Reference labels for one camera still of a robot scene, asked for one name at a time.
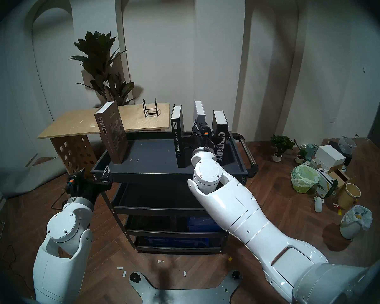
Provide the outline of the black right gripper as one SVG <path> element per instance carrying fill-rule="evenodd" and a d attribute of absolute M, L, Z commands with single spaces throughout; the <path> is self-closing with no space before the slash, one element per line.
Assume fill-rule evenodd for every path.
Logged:
<path fill-rule="evenodd" d="M 219 138 L 215 137 L 211 128 L 204 124 L 199 127 L 198 120 L 195 119 L 192 125 L 192 133 L 184 131 L 181 133 L 181 154 L 185 154 L 186 149 L 195 151 L 201 148 L 201 151 L 210 151 L 216 154 L 215 149 L 218 147 Z"/>

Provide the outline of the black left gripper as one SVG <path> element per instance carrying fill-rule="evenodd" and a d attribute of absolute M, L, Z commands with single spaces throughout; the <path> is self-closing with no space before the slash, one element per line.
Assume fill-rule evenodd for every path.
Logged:
<path fill-rule="evenodd" d="M 71 197 L 82 197 L 91 203 L 95 203 L 98 195 L 110 190 L 112 187 L 111 171 L 107 165 L 101 177 L 95 180 L 84 178 L 85 168 L 69 175 L 65 186 L 65 192 Z"/>

